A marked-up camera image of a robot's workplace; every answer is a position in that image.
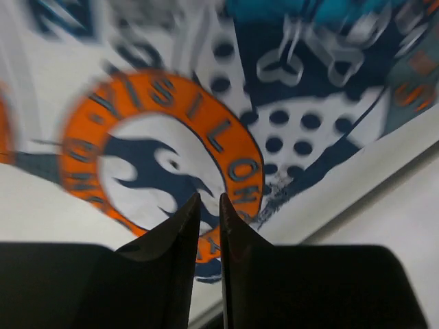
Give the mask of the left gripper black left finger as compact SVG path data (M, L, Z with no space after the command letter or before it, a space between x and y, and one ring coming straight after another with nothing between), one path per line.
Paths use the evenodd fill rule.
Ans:
M117 250L1 244L2 328L186 328L201 200Z

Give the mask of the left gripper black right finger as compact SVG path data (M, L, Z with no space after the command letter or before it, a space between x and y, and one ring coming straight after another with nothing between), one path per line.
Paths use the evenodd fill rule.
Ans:
M219 202L226 328L426 328L399 259L381 245L273 245Z

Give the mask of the colourful patterned shorts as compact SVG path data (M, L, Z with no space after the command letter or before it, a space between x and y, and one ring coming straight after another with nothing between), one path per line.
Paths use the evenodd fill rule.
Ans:
M262 226L438 103L437 1L2 1L1 161L141 236L194 193Z

